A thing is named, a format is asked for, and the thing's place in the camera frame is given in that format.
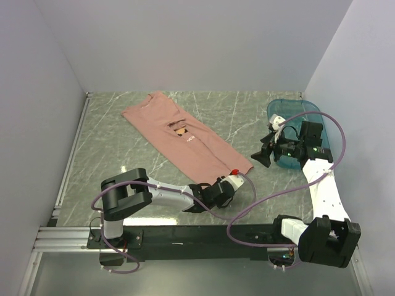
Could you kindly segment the pink t-shirt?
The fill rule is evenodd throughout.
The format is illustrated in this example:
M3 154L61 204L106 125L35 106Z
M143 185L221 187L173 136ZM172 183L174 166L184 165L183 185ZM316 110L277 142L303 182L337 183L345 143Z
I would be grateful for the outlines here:
M253 168L246 157L162 92L148 94L122 115L195 183L212 184L234 169L246 174Z

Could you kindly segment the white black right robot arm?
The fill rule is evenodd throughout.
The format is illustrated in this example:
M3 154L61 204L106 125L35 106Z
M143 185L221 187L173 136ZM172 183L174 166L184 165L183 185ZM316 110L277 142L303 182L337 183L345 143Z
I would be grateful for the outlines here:
M331 150L322 145L323 125L303 121L297 139L285 136L285 119L275 115L269 121L270 133L260 141L260 152L252 158L265 167L282 156L296 159L310 184L314 218L305 224L299 218L280 215L273 224L271 239L279 246L292 241L303 262L345 268L361 236L359 224L350 221L339 196L332 172Z

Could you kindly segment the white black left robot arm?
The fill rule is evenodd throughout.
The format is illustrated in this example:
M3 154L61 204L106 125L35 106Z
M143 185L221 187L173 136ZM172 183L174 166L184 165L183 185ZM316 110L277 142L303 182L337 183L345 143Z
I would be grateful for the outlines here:
M148 205L168 206L186 213L202 213L213 207L225 208L244 179L236 172L221 176L213 184L176 186L149 177L136 168L101 183L104 216L101 240L110 248L123 242L123 221Z

